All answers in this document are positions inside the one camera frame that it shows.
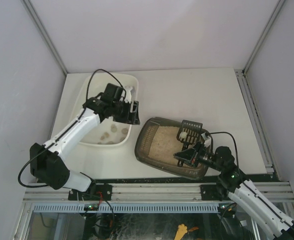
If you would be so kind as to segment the black slotted litter scoop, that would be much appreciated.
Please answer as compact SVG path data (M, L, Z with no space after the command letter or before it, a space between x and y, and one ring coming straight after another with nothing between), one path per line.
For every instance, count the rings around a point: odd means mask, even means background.
M181 122L181 126L178 130L178 133L176 135L176 139L182 143L182 149L181 151L184 151L188 149L189 146L194 146L201 137L203 124L200 122L190 121L190 120L183 120ZM181 132L186 132L187 137L185 140L179 139L179 135Z

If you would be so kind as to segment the white plastic bin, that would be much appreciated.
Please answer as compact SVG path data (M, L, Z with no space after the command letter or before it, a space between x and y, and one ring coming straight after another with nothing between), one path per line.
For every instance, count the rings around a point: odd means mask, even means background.
M132 125L139 125L138 80L123 73L96 72L89 76L76 100L71 119L83 107L98 115L98 125L80 140L87 146L119 146L129 137Z

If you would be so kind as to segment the dark translucent litter box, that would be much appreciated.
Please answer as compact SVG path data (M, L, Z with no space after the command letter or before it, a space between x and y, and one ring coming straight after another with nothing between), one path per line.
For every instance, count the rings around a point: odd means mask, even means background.
M175 120L162 117L148 119L138 135L134 149L135 157L139 162L155 169L199 180L206 175L207 166L178 166L178 160L174 158L174 154L183 148L183 143L177 140L180 127L181 123Z

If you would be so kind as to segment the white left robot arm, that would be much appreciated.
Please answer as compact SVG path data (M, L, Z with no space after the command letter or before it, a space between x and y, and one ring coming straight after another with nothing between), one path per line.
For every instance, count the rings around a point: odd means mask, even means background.
M94 181L68 169L65 159L80 140L104 120L112 118L122 124L139 125L139 102L127 100L122 86L108 83L103 92L87 98L80 113L56 136L30 147L30 173L54 190L61 188L86 192Z

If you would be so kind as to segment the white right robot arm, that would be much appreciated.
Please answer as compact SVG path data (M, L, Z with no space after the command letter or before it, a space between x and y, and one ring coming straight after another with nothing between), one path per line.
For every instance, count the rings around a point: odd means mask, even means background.
M294 240L294 219L270 202L238 168L229 147L220 146L212 153L197 142L173 156L190 167L202 164L220 172L216 182L220 197L229 198L245 210L269 238Z

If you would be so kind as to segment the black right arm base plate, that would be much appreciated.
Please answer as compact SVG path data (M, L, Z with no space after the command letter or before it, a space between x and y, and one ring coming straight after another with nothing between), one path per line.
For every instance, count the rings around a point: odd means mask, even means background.
M202 184L200 193L203 201L225 201L229 199L227 190L222 185Z

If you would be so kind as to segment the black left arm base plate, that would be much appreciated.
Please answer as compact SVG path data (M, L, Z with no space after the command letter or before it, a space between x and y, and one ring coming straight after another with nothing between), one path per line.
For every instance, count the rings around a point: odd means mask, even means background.
M81 192L72 189L68 194L69 201L98 201L112 198L113 186L107 183L93 183L88 190Z

